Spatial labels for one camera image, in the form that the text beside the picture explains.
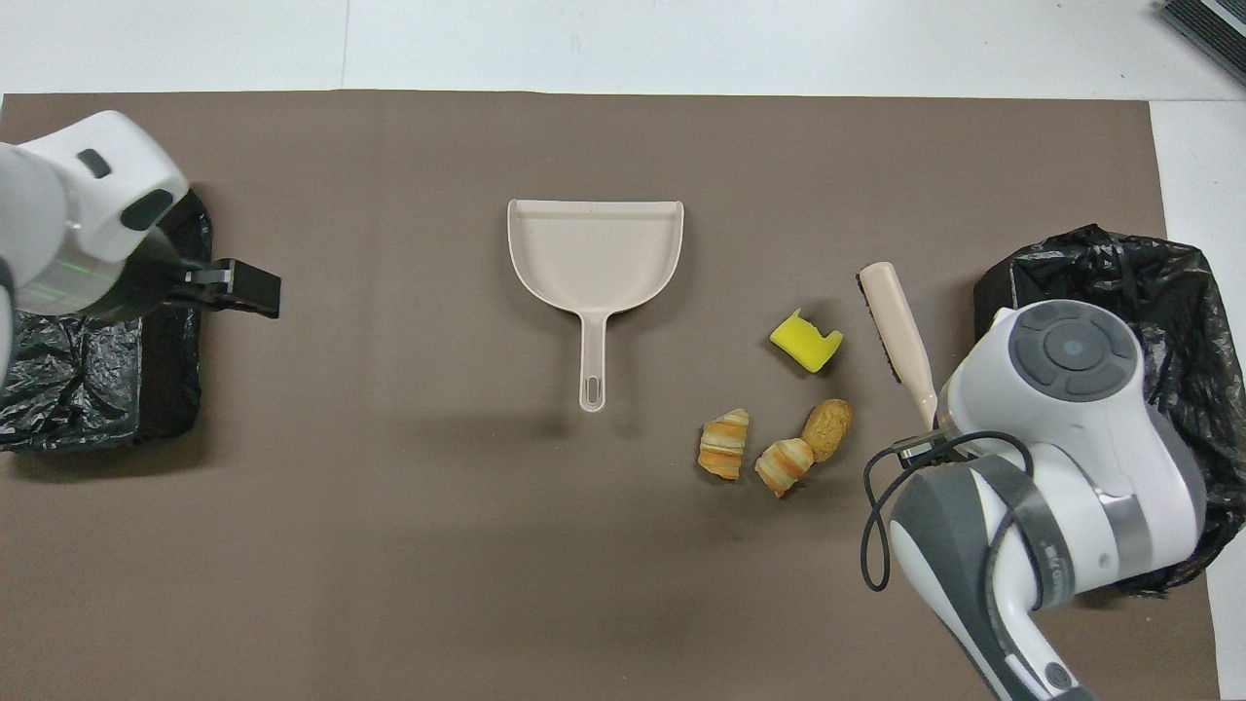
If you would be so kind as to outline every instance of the croissant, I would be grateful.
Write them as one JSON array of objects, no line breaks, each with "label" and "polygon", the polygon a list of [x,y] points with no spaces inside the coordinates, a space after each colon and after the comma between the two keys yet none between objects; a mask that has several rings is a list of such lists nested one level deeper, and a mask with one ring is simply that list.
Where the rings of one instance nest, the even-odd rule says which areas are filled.
[{"label": "croissant", "polygon": [[782,497],[814,466],[814,451],[800,438],[776,441],[753,467],[775,497]]},{"label": "croissant", "polygon": [[723,479],[738,479],[744,463],[744,440],[749,413],[736,410],[701,427],[697,464]]}]

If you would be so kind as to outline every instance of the black cable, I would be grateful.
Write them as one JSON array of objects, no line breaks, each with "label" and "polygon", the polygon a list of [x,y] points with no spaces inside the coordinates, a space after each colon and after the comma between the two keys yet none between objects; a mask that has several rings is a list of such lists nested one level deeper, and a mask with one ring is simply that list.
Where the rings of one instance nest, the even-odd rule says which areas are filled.
[{"label": "black cable", "polygon": [[[870,458],[870,462],[866,463],[861,477],[865,482],[866,499],[870,501],[870,515],[866,518],[865,530],[861,533],[861,579],[865,580],[865,585],[872,591],[882,591],[891,581],[891,543],[887,539],[887,529],[883,528],[882,524],[882,509],[886,507],[887,501],[891,499],[891,496],[895,494],[908,478],[913,477],[917,471],[938,462],[946,462],[944,458],[952,454],[959,446],[969,443],[971,441],[984,440],[1003,441],[1015,448],[1017,452],[1020,453],[1022,469],[1027,476],[1034,476],[1034,457],[1030,454],[1029,448],[1027,448],[1025,445],[1017,437],[998,431],[967,433],[946,443],[941,443],[926,453],[920,454],[917,458],[908,462],[908,467],[906,467],[900,476],[896,477],[896,479],[891,481],[891,484],[887,486],[887,489],[885,489],[878,498],[875,498],[873,496],[873,486],[870,483],[870,473],[880,461],[887,456],[898,456],[900,451],[893,445],[890,448],[880,451],[873,458]],[[875,581],[873,576],[870,574],[870,533],[875,529],[878,530],[878,544],[882,548],[882,578],[880,578],[878,581]],[[998,548],[998,544],[996,543],[992,543],[992,545]]]},{"label": "black cable", "polygon": [[996,631],[996,637],[999,640],[999,646],[1004,652],[1015,652],[1017,644],[1013,642],[1011,635],[1008,635],[1008,629],[1004,628],[1003,621],[999,618],[999,605],[996,604],[996,589],[991,586],[991,583],[996,580],[996,560],[999,558],[999,548],[1003,545],[1004,535],[1008,534],[1008,529],[1017,523],[1017,517],[1009,509],[1002,519],[999,519],[999,525],[996,528],[994,535],[991,537],[991,543],[987,545],[987,562],[982,568],[982,579],[986,598],[987,598],[987,620],[991,621],[991,630]]}]

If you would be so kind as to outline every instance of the handle hole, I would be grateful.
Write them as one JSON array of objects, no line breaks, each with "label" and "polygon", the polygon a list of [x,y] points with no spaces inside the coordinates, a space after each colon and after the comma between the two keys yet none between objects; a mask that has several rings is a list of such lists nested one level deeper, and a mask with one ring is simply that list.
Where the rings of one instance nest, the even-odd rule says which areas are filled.
[{"label": "handle hole", "polygon": [[594,376],[584,381],[584,398],[589,405],[602,401],[602,379]]}]

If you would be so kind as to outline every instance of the brush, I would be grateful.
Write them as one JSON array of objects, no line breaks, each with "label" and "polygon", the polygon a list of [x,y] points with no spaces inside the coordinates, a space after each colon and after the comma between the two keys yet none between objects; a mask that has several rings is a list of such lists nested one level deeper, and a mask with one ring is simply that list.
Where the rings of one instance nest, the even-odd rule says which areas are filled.
[{"label": "brush", "polygon": [[891,374],[913,397],[926,428],[934,428],[938,396],[931,380],[931,362],[896,268],[886,260],[866,265],[857,273],[857,286],[878,327]]}]

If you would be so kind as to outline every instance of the dustpan handle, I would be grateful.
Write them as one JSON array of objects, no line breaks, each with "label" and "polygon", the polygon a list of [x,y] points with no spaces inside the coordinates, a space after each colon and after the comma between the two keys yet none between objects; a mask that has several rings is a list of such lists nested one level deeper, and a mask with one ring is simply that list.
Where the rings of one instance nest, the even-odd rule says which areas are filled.
[{"label": "dustpan handle", "polygon": [[606,314],[582,314],[579,332],[579,408],[606,406]]}]

